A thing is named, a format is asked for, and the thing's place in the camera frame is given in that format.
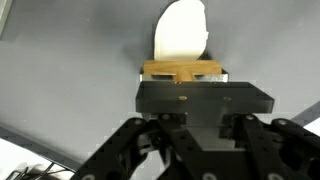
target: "gray background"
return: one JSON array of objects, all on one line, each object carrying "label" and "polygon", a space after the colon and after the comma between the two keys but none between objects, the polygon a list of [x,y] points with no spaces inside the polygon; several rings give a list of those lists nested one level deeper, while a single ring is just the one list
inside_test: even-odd
[{"label": "gray background", "polygon": [[[208,51],[292,118],[320,98],[320,1],[207,0]],[[0,41],[0,124],[87,159],[135,116],[138,71],[168,0],[15,0]],[[145,179],[159,172],[147,162]]]}]

